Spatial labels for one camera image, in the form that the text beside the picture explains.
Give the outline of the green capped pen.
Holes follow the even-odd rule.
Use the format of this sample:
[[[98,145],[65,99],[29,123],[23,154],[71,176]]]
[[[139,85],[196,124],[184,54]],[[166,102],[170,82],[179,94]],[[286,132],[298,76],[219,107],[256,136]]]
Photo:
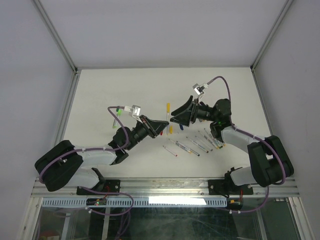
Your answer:
[[[112,128],[113,129],[116,129],[117,127],[118,127],[118,118],[120,117],[120,116],[117,116],[117,112],[118,112],[118,110],[119,110],[120,108],[117,108],[116,109],[116,113],[115,113],[115,115],[116,115],[116,118],[113,120],[113,124],[112,124]]]

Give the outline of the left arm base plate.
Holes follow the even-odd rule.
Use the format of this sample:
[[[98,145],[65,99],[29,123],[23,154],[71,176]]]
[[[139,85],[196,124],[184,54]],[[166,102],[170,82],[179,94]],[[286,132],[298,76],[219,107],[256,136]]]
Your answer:
[[[104,179],[104,180],[100,180],[92,188],[78,186],[76,189],[76,194],[78,196],[98,195],[100,193],[105,195],[106,193],[119,193],[120,188],[121,188],[120,179],[113,179],[113,178]]]

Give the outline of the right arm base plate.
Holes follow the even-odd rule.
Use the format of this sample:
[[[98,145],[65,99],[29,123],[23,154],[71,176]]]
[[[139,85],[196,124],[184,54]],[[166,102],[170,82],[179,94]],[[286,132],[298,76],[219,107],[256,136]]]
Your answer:
[[[208,192],[209,195],[221,195],[229,197],[230,195],[253,195],[254,191],[248,184],[237,186],[231,180],[228,179],[209,179]]]

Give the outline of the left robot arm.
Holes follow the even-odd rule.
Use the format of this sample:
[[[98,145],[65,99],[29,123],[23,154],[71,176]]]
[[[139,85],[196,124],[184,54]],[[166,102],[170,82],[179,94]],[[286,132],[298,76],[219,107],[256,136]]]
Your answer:
[[[141,115],[134,128],[121,126],[103,147],[77,149],[69,140],[63,140],[35,162],[39,181],[49,192],[63,187],[85,187],[100,194],[105,182],[97,167],[120,164],[129,156],[129,150],[146,137],[156,138],[168,125],[168,121]]]

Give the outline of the yellow capped pen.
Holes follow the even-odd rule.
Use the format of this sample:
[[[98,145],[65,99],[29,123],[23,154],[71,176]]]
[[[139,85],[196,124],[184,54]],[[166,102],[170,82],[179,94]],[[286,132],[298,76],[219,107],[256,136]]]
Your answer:
[[[170,103],[166,104],[166,120],[168,122],[168,125],[166,126],[166,134],[170,134]]]

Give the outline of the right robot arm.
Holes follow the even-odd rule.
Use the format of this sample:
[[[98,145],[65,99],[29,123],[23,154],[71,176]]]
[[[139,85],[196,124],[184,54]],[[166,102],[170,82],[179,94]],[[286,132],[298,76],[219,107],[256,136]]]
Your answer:
[[[197,102],[192,96],[181,107],[171,113],[170,121],[188,127],[196,120],[210,122],[210,133],[214,139],[232,145],[249,157],[249,167],[229,172],[223,187],[230,194],[242,185],[257,184],[261,187],[282,185],[294,174],[294,167],[279,137],[259,137],[236,127],[231,121],[231,102],[219,99],[213,107]]]

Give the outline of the purple pen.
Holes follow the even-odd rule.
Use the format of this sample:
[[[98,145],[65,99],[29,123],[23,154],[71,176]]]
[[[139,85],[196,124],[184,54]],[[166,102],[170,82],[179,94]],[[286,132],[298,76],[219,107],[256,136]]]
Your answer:
[[[209,153],[208,149],[205,148],[203,142],[202,142],[197,136],[195,136],[195,138],[196,138],[196,143],[198,144],[198,146],[199,146],[203,151],[205,151],[206,153]]]

